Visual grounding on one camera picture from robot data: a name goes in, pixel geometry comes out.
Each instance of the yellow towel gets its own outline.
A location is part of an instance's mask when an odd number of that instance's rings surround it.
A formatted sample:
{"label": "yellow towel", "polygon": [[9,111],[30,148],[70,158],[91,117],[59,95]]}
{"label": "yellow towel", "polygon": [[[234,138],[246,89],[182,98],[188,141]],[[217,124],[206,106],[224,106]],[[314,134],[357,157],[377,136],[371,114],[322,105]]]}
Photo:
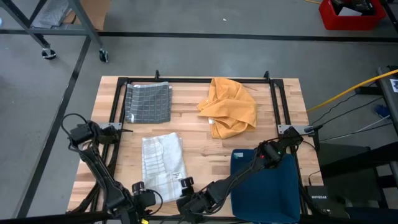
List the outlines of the yellow towel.
{"label": "yellow towel", "polygon": [[225,139],[256,128],[256,102],[238,82],[226,78],[212,79],[209,97],[197,108],[199,116],[215,121],[210,125],[213,138]]}

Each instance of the metal clamp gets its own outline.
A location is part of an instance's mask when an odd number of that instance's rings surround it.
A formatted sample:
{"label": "metal clamp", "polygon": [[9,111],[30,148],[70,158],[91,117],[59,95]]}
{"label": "metal clamp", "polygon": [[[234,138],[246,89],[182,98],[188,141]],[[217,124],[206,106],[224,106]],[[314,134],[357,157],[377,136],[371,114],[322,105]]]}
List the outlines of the metal clamp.
{"label": "metal clamp", "polygon": [[308,135],[312,135],[315,134],[314,131],[309,131],[306,132],[305,129],[306,128],[312,128],[311,125],[287,125],[287,124],[279,124],[278,125],[278,133],[279,134],[283,134],[286,130],[288,130],[290,127],[293,127],[294,129],[296,129],[296,131],[299,134],[308,134]]}

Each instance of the metal cart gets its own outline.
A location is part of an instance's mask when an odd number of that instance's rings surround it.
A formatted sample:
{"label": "metal cart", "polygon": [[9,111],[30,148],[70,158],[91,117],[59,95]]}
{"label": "metal cart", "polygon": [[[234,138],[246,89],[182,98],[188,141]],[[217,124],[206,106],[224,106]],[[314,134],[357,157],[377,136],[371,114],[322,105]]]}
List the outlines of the metal cart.
{"label": "metal cart", "polygon": [[59,34],[60,32],[63,35],[88,35],[90,39],[99,47],[99,59],[102,62],[108,62],[108,51],[106,51],[103,47],[103,43],[97,33],[95,31],[94,26],[92,25],[90,19],[88,18],[86,12],[80,4],[80,0],[68,0],[69,6],[75,12],[76,16],[79,18],[81,22],[81,26],[77,25],[62,25],[60,27],[54,27],[52,29],[42,29],[32,27],[32,22],[35,17],[38,15],[40,10],[43,8],[44,4],[47,0],[40,0],[34,9],[31,17],[28,19],[22,11],[11,1],[11,0],[0,0],[0,7],[4,8],[11,16],[18,22],[19,25],[38,43],[42,46],[42,56],[44,59],[51,60],[56,57],[56,53],[51,49],[50,44],[44,39],[43,34],[51,35],[51,34]]}

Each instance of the gray floor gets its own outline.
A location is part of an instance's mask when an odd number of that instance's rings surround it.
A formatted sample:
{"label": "gray floor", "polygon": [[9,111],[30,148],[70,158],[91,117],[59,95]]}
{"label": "gray floor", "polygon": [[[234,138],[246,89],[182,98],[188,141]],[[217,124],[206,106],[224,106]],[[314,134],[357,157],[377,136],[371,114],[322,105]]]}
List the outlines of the gray floor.
{"label": "gray floor", "polygon": [[[24,12],[30,1],[15,1]],[[0,9],[4,28],[17,24]],[[214,32],[273,35],[340,35],[395,37],[388,20],[371,32],[324,29],[316,4],[301,0],[112,1],[106,30],[141,32]],[[45,37],[58,58],[40,58],[40,47],[26,35],[0,35],[0,218],[12,217],[37,160],[84,37]],[[397,65],[397,44],[290,42],[166,38],[102,38],[110,62],[98,60],[91,44],[67,113],[90,117],[102,75],[163,75],[299,78],[307,108],[375,76],[376,68]],[[358,96],[328,117],[361,105],[372,96]],[[315,121],[328,107],[309,114]],[[356,131],[379,119],[371,106],[327,124],[321,139]],[[378,147],[396,141],[391,126],[330,143]],[[29,215],[63,213],[67,207],[78,156],[67,150],[66,135],[57,137]],[[388,174],[388,169],[381,170]],[[397,191],[388,201],[398,208]]]}

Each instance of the wooden table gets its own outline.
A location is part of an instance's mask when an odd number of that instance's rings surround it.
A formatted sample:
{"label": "wooden table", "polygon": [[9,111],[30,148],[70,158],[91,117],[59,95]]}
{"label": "wooden table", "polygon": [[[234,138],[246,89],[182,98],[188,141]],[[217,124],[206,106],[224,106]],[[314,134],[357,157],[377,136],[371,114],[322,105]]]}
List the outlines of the wooden table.
{"label": "wooden table", "polygon": [[[97,123],[108,122],[117,80],[118,77],[102,77],[91,116],[93,121]],[[277,137],[274,110],[268,84],[244,84],[257,103],[256,130],[224,140],[213,139],[208,119],[197,116],[196,105],[208,96],[210,84],[170,83],[170,85],[173,88],[172,119],[170,122],[162,124],[124,123],[125,129],[131,129],[134,132],[123,133],[122,135],[114,177],[129,190],[131,190],[132,184],[142,179],[141,142],[144,137],[176,132],[182,138],[183,158],[187,176],[193,177],[195,190],[202,189],[211,181],[229,176],[229,163],[233,149],[252,149],[263,140]],[[284,85],[292,124],[307,125],[308,117],[299,80],[297,78],[285,78]],[[119,99],[119,111],[123,96],[124,88],[121,90]],[[282,124],[284,124],[279,91],[277,91],[277,100]],[[313,144],[312,138],[306,136],[304,139]],[[303,142],[297,152],[297,157],[303,185],[308,185],[308,176],[320,170],[317,154],[312,146]],[[320,173],[312,175],[311,181],[313,185],[323,185]],[[80,161],[68,210],[77,207],[94,184],[95,179],[90,170],[84,162]],[[163,208],[157,213],[157,215],[175,214],[178,214],[175,202],[165,203]],[[224,207],[214,216],[233,217],[230,199],[227,199]]]}

